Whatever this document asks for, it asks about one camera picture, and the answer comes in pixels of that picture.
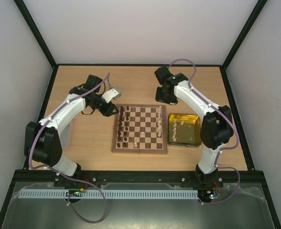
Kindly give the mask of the wooden folding chess board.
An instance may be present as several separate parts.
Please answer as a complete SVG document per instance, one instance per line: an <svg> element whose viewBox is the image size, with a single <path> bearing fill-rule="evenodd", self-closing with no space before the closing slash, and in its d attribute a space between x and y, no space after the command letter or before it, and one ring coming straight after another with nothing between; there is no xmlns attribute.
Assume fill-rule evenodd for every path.
<svg viewBox="0 0 281 229"><path fill-rule="evenodd" d="M123 106L123 124L119 128L120 107ZM150 104L117 104L119 113L115 115L111 152L128 154L166 155L167 123L166 106ZM121 131L121 140L118 141L118 131Z"/></svg>

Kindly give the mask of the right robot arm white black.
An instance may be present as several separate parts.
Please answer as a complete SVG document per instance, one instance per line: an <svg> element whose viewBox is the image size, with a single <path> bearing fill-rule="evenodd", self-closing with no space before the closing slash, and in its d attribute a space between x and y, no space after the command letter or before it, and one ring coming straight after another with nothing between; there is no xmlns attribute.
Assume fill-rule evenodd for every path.
<svg viewBox="0 0 281 229"><path fill-rule="evenodd" d="M234 134L231 109L209 100L181 73L173 75L155 72L154 75L160 84L156 91L156 101L177 104L178 99L181 99L200 118L200 137L204 147L201 160L196 165L195 177L199 186L211 186L213 181L219 179L219 156Z"/></svg>

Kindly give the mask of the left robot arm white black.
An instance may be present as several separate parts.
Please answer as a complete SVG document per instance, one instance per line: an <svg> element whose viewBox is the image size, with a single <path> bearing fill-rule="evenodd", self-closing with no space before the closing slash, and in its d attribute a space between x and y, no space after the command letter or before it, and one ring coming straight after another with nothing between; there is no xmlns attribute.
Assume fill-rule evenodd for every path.
<svg viewBox="0 0 281 229"><path fill-rule="evenodd" d="M29 122L26 126L24 155L29 159L40 162L44 167L50 167L58 173L74 176L77 163L69 160L62 152L60 136L74 117L88 106L106 117L119 111L112 99L120 97L119 90L111 88L103 94L97 94L98 89L73 87L64 102L46 118L39 122Z"/></svg>

